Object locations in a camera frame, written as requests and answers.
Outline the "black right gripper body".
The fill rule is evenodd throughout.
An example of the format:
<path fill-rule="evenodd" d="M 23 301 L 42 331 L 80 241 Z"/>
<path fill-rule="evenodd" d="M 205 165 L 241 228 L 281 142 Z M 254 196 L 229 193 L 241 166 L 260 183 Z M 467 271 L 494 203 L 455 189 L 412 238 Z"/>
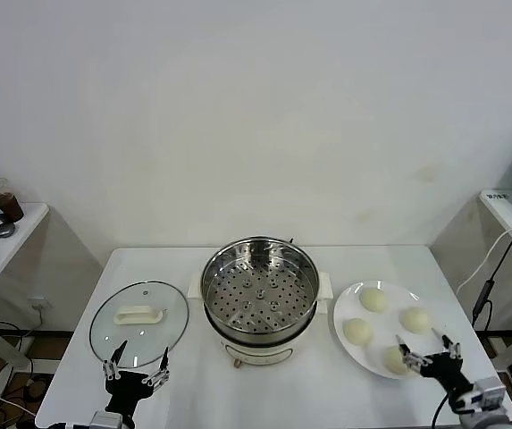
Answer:
<path fill-rule="evenodd" d="M 424 362 L 419 374 L 436 380 L 446 392 L 448 400 L 456 400 L 473 389 L 473 385 L 462 374 L 461 357 L 452 357 L 448 352 L 441 352 L 425 356 Z"/>

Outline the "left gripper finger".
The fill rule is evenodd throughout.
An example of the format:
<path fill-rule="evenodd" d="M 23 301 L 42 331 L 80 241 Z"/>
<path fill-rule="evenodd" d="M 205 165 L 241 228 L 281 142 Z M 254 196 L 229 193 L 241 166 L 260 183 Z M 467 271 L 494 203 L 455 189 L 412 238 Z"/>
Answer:
<path fill-rule="evenodd" d="M 119 380 L 121 378 L 118 364 L 121 360 L 122 354 L 127 346 L 127 341 L 124 341 L 112 354 L 110 359 L 103 362 L 102 369 L 105 374 L 106 380 Z"/>
<path fill-rule="evenodd" d="M 170 376 L 168 352 L 169 348 L 166 348 L 164 350 L 158 369 L 154 373 L 146 377 L 142 381 L 143 384 L 164 385 L 168 381 Z"/>

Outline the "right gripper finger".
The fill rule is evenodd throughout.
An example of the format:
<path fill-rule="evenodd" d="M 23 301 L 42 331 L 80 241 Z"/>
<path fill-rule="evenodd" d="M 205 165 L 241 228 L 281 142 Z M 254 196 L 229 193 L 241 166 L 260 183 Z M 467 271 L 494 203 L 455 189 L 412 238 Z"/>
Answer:
<path fill-rule="evenodd" d="M 432 363 L 429 357 L 413 352 L 399 335 L 396 335 L 396 340 L 402 355 L 402 361 L 411 371 L 419 372 L 423 367 Z"/>
<path fill-rule="evenodd" d="M 461 358 L 461 349 L 459 343 L 455 343 L 446 334 L 437 331 L 435 328 L 432 328 L 432 333 L 441 342 L 444 350 L 449 353 L 449 357 L 451 359 Z"/>

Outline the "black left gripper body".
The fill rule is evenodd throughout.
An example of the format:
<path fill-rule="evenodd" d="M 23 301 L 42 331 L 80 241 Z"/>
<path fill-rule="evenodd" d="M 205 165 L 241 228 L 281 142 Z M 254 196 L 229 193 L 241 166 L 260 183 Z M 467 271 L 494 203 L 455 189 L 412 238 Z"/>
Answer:
<path fill-rule="evenodd" d="M 157 374 L 118 371 L 105 376 L 105 390 L 111 395 L 105 411 L 116 414 L 134 414 L 141 400 L 154 393 Z"/>

